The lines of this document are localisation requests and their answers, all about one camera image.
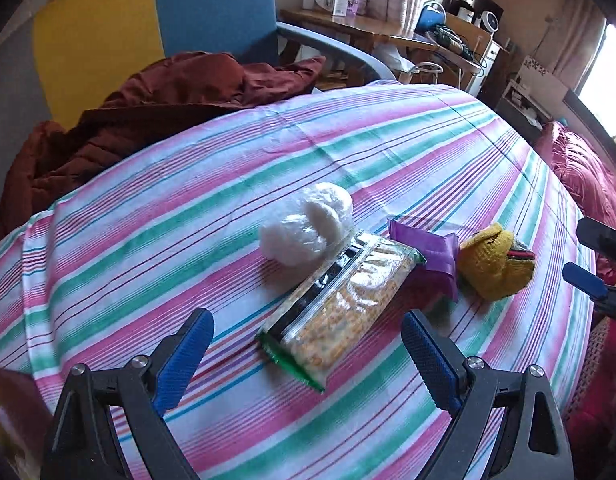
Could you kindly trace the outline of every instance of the clear plastic packaging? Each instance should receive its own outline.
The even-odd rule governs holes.
[[[286,266],[310,262],[336,247],[352,229],[352,198],[329,182],[288,197],[259,227],[261,253]]]
[[[264,349],[297,378],[323,391],[332,369],[424,261],[415,248],[357,233],[266,320],[259,335]]]

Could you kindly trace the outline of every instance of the white appliance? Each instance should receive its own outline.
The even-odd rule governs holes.
[[[499,20],[495,13],[489,10],[484,10],[474,24],[476,27],[481,27],[483,30],[488,31],[491,36],[499,30]]]
[[[501,46],[494,41],[490,42],[490,46],[488,47],[488,50],[486,50],[485,57],[482,60],[483,74],[474,76],[466,87],[466,92],[468,92],[471,96],[477,97],[477,94],[479,93],[479,90],[482,89],[483,82],[486,81],[486,78],[490,73],[490,69],[495,63],[495,59],[497,59],[497,54],[500,50]]]

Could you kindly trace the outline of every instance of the red comforter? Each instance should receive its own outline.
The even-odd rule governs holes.
[[[550,123],[534,147],[587,216],[616,229],[616,173],[606,167],[588,143],[559,123]],[[597,257],[597,276],[616,283],[616,264]],[[616,321],[608,320],[599,351],[588,347],[573,411],[566,421],[575,475],[596,478],[608,459],[614,431],[611,409],[616,378]]]
[[[566,187],[584,215],[616,229],[616,173],[577,134],[549,123],[535,149]],[[597,257],[597,276],[616,283],[616,264]]]
[[[310,93],[324,61],[319,56],[273,68],[242,66],[229,54],[183,52],[131,76],[72,130],[41,123],[8,170],[0,240],[147,146],[221,115]]]

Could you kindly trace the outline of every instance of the yellow wall panel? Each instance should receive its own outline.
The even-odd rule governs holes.
[[[46,101],[65,128],[164,57],[154,0],[54,0],[36,15],[33,42]]]

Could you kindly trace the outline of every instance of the blue chair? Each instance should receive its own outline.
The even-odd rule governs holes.
[[[313,47],[347,65],[359,67],[366,80],[394,79],[372,56],[341,41],[278,22],[275,0],[155,0],[166,56],[185,50],[230,52],[239,62],[278,64],[277,37]]]

